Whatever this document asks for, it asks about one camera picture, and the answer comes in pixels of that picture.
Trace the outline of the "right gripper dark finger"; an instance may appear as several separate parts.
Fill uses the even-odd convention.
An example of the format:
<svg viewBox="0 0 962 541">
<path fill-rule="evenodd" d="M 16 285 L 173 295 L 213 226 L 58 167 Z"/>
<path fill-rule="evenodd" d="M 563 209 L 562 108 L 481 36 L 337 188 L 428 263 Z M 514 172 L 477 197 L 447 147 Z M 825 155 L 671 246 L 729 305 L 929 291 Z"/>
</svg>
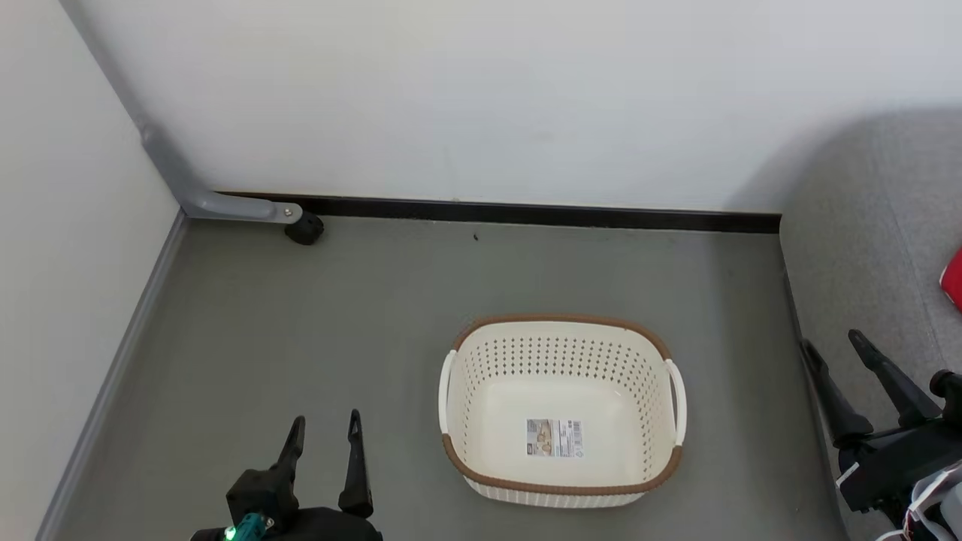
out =
<svg viewBox="0 0 962 541">
<path fill-rule="evenodd" d="M 822 415 L 833 446 L 850 446 L 872 435 L 875 428 L 844 397 L 832 380 L 824 357 L 808 339 L 800 340 L 803 362 L 811 377 L 815 396 L 818 398 Z"/>
<path fill-rule="evenodd" d="M 859 359 L 875 374 L 896 408 L 901 428 L 921 427 L 942 415 L 941 408 L 864 333 L 849 329 L 848 337 Z"/>
</svg>

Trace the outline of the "grey floor skirting strip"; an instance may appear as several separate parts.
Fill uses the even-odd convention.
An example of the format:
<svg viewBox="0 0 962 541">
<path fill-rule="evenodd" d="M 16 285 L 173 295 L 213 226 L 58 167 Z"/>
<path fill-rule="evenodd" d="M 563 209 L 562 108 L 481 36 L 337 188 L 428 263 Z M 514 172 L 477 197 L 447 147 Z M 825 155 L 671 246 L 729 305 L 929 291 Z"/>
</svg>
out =
<svg viewBox="0 0 962 541">
<path fill-rule="evenodd" d="M 123 383 L 129 363 L 141 341 L 142 332 L 147 328 L 188 225 L 188 216 L 182 210 L 178 211 L 70 455 L 68 466 L 63 470 L 63 476 L 44 514 L 44 520 L 38 528 L 38 533 L 35 534 L 35 541 L 57 541 L 63 529 L 63 518 L 74 499 L 77 487 L 85 476 L 97 440 L 109 416 L 111 404 L 116 400 L 116 393 Z"/>
</svg>

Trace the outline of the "grey metal partition leg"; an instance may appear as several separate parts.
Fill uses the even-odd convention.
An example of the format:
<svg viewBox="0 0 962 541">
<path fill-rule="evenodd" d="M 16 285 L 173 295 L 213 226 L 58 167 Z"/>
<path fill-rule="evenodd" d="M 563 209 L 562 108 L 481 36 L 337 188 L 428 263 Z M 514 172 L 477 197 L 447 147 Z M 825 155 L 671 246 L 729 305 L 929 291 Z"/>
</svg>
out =
<svg viewBox="0 0 962 541">
<path fill-rule="evenodd" d="M 274 225 L 293 225 L 302 218 L 304 211 L 297 204 L 224 195 L 207 187 L 192 170 L 186 158 L 182 157 L 165 128 L 151 119 L 121 72 L 118 62 L 94 29 L 93 21 L 83 9 L 81 0 L 58 1 L 131 117 L 140 135 L 141 146 L 159 177 L 189 218 L 240 220 Z"/>
</svg>

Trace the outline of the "printed basket label sticker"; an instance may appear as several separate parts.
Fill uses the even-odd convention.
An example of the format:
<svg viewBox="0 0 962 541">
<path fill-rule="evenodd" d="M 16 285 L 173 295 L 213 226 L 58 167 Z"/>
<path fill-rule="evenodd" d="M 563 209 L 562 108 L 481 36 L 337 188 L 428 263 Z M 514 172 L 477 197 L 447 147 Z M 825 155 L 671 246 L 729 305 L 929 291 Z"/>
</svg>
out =
<svg viewBox="0 0 962 541">
<path fill-rule="evenodd" d="M 526 420 L 526 455 L 534 458 L 584 458 L 583 424 L 577 420 Z"/>
</svg>

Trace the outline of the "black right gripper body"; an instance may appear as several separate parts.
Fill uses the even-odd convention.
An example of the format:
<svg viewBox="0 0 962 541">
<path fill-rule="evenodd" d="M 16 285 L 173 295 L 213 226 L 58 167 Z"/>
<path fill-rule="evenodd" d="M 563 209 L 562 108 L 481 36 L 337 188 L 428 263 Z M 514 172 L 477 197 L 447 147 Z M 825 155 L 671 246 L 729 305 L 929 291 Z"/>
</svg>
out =
<svg viewBox="0 0 962 541">
<path fill-rule="evenodd" d="M 929 387 L 944 398 L 942 415 L 916 428 L 874 431 L 837 446 L 838 489 L 849 510 L 878 510 L 890 520 L 909 508 L 909 489 L 939 470 L 962 465 L 962 374 L 938 370 Z"/>
</svg>

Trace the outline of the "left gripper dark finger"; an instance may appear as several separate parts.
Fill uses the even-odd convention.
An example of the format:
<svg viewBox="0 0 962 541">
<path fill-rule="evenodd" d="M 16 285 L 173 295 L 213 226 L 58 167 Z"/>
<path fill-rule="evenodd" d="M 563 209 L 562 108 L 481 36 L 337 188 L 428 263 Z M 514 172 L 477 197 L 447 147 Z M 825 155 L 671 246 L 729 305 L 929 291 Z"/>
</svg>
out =
<svg viewBox="0 0 962 541">
<path fill-rule="evenodd" d="M 291 429 L 286 435 L 286 441 L 274 465 L 275 470 L 284 473 L 287 482 L 295 482 L 298 460 L 301 458 L 304 449 L 305 434 L 305 416 L 298 416 L 292 422 Z"/>
<path fill-rule="evenodd" d="M 367 459 L 365 459 L 362 418 L 358 409 L 351 411 L 347 441 L 348 467 L 346 483 L 339 496 L 339 507 L 344 513 L 368 519 L 374 514 L 374 496 L 371 492 L 370 475 L 368 475 Z"/>
</svg>

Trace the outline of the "red clothing with white stripes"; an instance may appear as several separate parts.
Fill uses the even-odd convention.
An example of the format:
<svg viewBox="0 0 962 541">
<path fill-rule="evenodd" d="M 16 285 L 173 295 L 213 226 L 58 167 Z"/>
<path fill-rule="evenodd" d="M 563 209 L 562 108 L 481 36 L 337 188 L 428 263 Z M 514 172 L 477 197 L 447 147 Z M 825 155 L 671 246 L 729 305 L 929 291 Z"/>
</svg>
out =
<svg viewBox="0 0 962 541">
<path fill-rule="evenodd" d="M 962 312 L 962 247 L 949 259 L 939 278 L 942 292 Z"/>
</svg>

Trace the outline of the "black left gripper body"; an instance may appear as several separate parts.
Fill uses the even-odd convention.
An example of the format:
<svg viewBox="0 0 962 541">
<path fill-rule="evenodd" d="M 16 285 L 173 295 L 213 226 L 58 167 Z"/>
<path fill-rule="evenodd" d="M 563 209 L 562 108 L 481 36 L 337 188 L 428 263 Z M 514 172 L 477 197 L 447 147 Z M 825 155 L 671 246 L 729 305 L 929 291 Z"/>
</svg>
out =
<svg viewBox="0 0 962 541">
<path fill-rule="evenodd" d="M 233 524 L 197 530 L 190 541 L 225 541 L 244 515 L 254 512 L 271 517 L 274 526 L 262 541 L 384 541 L 380 530 L 360 517 L 340 508 L 324 506 L 301 508 L 278 470 L 245 470 L 228 490 L 228 508 Z"/>
</svg>

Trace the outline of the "grey fabric sofa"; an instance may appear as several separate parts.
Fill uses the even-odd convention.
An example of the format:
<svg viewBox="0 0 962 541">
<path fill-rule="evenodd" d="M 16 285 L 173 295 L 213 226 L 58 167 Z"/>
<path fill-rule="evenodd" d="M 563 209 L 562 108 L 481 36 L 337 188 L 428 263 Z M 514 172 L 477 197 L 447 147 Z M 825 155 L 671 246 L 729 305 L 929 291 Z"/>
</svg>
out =
<svg viewBox="0 0 962 541">
<path fill-rule="evenodd" d="M 942 290 L 962 261 L 962 105 L 839 131 L 804 169 L 779 233 L 798 335 L 873 427 L 895 429 L 899 414 L 849 330 L 924 390 L 938 370 L 962 376 L 962 298 Z"/>
</svg>

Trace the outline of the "black wall baseboard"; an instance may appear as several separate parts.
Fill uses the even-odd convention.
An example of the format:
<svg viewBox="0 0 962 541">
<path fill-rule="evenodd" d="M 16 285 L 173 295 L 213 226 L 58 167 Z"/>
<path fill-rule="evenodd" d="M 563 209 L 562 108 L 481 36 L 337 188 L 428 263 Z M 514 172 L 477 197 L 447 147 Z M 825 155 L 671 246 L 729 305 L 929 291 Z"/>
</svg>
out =
<svg viewBox="0 0 962 541">
<path fill-rule="evenodd" d="M 452 200 L 334 198 L 334 196 L 257 194 L 257 192 L 248 192 L 245 196 L 284 204 L 298 204 L 306 211 L 319 216 L 435 220 L 435 222 L 491 223 L 491 225 L 774 235 L 779 233 L 782 219 L 779 213 L 652 210 Z"/>
</svg>

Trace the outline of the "black caster wheel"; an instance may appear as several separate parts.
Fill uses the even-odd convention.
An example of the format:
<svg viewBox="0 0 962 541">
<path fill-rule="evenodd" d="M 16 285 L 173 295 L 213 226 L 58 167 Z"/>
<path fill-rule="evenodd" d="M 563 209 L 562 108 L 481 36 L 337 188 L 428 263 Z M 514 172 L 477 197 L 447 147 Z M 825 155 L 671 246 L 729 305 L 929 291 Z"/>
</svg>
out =
<svg viewBox="0 0 962 541">
<path fill-rule="evenodd" d="M 285 226 L 284 233 L 292 242 L 302 246 L 312 246 L 319 240 L 324 230 L 324 223 L 319 216 L 303 211 L 296 222 Z"/>
</svg>

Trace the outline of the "cream plastic laundry basket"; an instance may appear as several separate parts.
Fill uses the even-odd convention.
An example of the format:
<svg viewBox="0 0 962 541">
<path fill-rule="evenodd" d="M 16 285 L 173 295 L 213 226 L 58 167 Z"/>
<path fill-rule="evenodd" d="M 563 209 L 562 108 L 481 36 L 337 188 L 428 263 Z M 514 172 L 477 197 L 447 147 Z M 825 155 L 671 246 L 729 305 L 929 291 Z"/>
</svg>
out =
<svg viewBox="0 0 962 541">
<path fill-rule="evenodd" d="M 577 420 L 584 458 L 526 455 L 526 420 Z M 688 422 L 669 347 L 639 323 L 581 315 L 474 322 L 437 384 L 443 449 L 482 497 L 546 508 L 626 506 L 678 469 Z"/>
</svg>

